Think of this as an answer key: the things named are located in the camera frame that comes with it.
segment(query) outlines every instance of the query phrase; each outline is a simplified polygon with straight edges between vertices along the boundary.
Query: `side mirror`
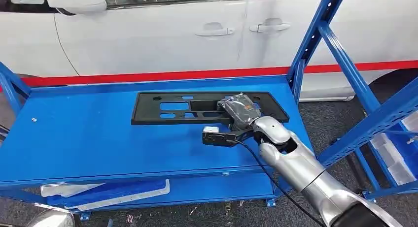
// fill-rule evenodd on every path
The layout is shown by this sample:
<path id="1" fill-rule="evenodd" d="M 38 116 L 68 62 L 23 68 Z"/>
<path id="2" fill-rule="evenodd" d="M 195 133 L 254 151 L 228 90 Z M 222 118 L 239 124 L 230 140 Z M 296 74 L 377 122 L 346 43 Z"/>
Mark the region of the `side mirror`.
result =
<path id="1" fill-rule="evenodd" d="M 106 10 L 105 0 L 48 0 L 52 8 L 62 8 L 73 14 L 88 14 Z"/>

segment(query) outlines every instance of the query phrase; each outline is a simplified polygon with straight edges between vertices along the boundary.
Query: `blue shelf surface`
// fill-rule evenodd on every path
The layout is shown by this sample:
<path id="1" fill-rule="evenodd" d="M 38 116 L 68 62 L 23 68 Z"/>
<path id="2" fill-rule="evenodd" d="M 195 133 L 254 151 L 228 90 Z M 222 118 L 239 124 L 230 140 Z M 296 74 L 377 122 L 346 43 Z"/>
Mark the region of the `blue shelf surface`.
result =
<path id="1" fill-rule="evenodd" d="M 100 207 L 89 211 L 275 197 L 272 183 L 264 173 L 177 178 L 170 180 L 170 192 L 168 194 Z"/>
<path id="2" fill-rule="evenodd" d="M 203 145 L 205 125 L 132 126 L 145 91 L 270 92 L 290 117 L 284 125 L 311 147 L 285 76 L 34 88 L 0 149 L 12 167 L 0 188 L 262 172 L 241 145 Z"/>

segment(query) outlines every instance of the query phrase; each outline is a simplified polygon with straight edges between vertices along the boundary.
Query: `white panel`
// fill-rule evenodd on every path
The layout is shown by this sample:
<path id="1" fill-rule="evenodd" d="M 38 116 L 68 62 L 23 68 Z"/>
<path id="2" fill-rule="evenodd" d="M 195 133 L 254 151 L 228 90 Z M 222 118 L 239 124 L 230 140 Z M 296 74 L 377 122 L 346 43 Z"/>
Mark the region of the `white panel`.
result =
<path id="1" fill-rule="evenodd" d="M 0 61 L 13 72 L 77 76 L 66 58 L 53 14 L 0 12 Z"/>
<path id="2" fill-rule="evenodd" d="M 82 75 L 236 68 L 245 2 L 153 5 L 57 15 L 56 21 Z M 232 34 L 201 36 L 211 32 Z"/>

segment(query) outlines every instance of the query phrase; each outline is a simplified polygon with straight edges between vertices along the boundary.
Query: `black cable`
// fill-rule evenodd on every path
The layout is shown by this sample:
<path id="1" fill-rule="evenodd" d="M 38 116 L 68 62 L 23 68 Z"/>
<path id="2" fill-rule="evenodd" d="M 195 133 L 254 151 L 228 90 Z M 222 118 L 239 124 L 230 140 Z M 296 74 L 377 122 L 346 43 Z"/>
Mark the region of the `black cable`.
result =
<path id="1" fill-rule="evenodd" d="M 278 189 L 293 203 L 295 206 L 297 206 L 303 213 L 305 213 L 309 218 L 311 218 L 313 221 L 315 221 L 319 226 L 326 227 L 321 221 L 319 221 L 317 218 L 315 218 L 313 215 L 311 215 L 307 210 L 305 210 L 302 206 L 300 206 L 293 198 L 279 186 L 279 183 L 267 172 L 267 170 L 264 168 L 263 164 L 259 160 L 259 158 L 256 156 L 256 154 L 250 149 L 250 147 L 240 141 L 235 140 L 237 143 L 243 145 L 247 150 L 252 154 L 252 156 L 257 161 L 258 165 L 263 169 L 264 173 L 267 174 L 267 176 L 270 178 L 270 180 L 277 186 Z"/>

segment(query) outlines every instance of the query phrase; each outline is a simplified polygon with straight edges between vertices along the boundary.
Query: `blue metal shelf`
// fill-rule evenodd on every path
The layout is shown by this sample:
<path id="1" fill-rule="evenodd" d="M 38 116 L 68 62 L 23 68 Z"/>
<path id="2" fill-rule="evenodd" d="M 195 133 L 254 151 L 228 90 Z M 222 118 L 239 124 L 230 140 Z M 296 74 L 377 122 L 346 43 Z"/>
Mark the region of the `blue metal shelf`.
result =
<path id="1" fill-rule="evenodd" d="M 137 93 L 155 89 L 270 92 L 310 147 L 285 76 L 35 88 L 0 149 L 3 165 L 21 163 L 0 187 L 262 172 L 246 149 L 203 145 L 204 125 L 132 126 Z"/>

